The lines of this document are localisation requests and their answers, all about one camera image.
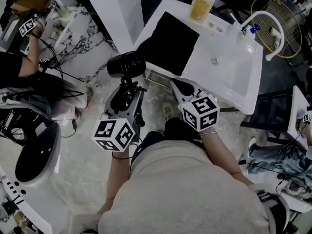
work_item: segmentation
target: faucet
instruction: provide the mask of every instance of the faucet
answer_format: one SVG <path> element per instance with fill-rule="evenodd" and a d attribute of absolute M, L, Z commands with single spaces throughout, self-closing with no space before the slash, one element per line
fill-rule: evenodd
<path fill-rule="evenodd" d="M 270 61 L 276 54 L 278 54 L 283 46 L 284 46 L 284 42 L 285 42 L 285 36 L 284 36 L 284 31 L 283 31 L 283 28 L 282 28 L 282 25 L 279 23 L 279 21 L 276 19 L 275 16 L 273 16 L 271 13 L 269 12 L 266 12 L 266 11 L 256 11 L 255 13 L 253 13 L 250 17 L 247 18 L 246 21 L 244 21 L 242 24 L 240 24 L 236 18 L 233 16 L 233 14 L 231 13 L 231 16 L 234 18 L 235 22 L 233 24 L 231 24 L 228 28 L 227 28 L 227 32 L 226 34 L 228 36 L 234 36 L 236 35 L 235 33 L 240 33 L 241 30 L 243 29 L 243 27 L 245 27 L 247 25 L 247 23 L 249 23 L 254 17 L 260 15 L 260 14 L 263 14 L 263 15 L 266 15 L 270 18 L 272 18 L 274 20 L 274 22 L 277 24 L 278 26 L 278 29 L 281 33 L 281 43 L 279 44 L 279 47 L 272 53 L 268 54 L 265 56 L 265 59 L 267 61 Z"/>

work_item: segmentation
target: wire basket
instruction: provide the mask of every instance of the wire basket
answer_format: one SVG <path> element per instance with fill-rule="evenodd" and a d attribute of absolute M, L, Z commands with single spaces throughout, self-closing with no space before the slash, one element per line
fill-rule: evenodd
<path fill-rule="evenodd" d="M 251 7 L 251 14 L 253 13 L 254 8 L 261 8 L 261 3 L 265 0 L 254 0 Z M 291 10 L 280 0 L 269 0 L 268 3 L 265 3 L 262 11 L 271 13 L 282 25 L 285 43 L 282 50 L 277 54 L 277 56 L 282 58 L 293 58 L 295 57 L 301 49 L 301 30 L 299 24 L 291 12 Z M 253 26 L 258 24 L 260 30 L 257 31 L 257 35 L 262 43 L 267 47 L 271 52 L 275 51 L 276 47 L 276 37 L 270 33 L 272 28 L 278 31 L 277 24 L 266 15 L 258 15 L 252 20 Z"/>

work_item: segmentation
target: drain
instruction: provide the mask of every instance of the drain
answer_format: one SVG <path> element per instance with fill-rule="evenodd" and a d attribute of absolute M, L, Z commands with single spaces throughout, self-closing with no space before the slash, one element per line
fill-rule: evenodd
<path fill-rule="evenodd" d="M 210 62 L 214 66 L 218 66 L 219 65 L 219 60 L 216 57 L 211 57 Z"/>

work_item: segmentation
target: black mat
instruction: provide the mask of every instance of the black mat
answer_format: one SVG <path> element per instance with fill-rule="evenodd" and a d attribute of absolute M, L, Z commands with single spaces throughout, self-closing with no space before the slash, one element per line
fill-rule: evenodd
<path fill-rule="evenodd" d="M 137 51 L 146 61 L 180 76 L 198 37 L 199 33 L 165 12 L 152 36 Z"/>

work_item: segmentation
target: sneaker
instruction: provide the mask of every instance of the sneaker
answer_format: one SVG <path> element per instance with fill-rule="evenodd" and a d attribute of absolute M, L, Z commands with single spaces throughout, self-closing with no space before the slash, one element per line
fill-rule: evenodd
<path fill-rule="evenodd" d="M 253 145 L 256 145 L 257 143 L 257 139 L 255 137 L 252 137 L 250 140 L 249 140 L 249 143 L 248 143 L 248 153 L 247 153 L 247 157 L 248 158 L 251 158 L 251 154 L 253 152 L 253 150 L 251 150 L 251 147 Z"/>
<path fill-rule="evenodd" d="M 168 121 L 175 117 L 174 110 L 170 103 L 165 102 L 162 104 L 162 112 L 164 114 L 165 121 Z"/>

